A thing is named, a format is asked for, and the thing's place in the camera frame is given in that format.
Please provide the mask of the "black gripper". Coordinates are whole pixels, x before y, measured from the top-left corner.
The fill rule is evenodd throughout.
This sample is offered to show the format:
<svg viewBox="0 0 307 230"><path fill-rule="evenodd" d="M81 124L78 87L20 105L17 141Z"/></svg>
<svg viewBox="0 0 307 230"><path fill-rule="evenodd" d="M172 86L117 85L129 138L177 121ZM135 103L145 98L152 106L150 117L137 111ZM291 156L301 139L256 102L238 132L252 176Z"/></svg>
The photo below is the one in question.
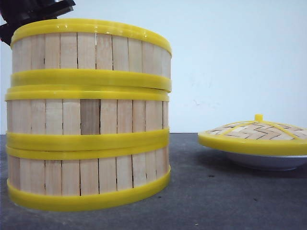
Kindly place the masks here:
<svg viewBox="0 0 307 230"><path fill-rule="evenodd" d="M73 11L73 0L2 0L0 15L5 24L0 26L0 40L12 46L15 31L32 23L57 20Z"/></svg>

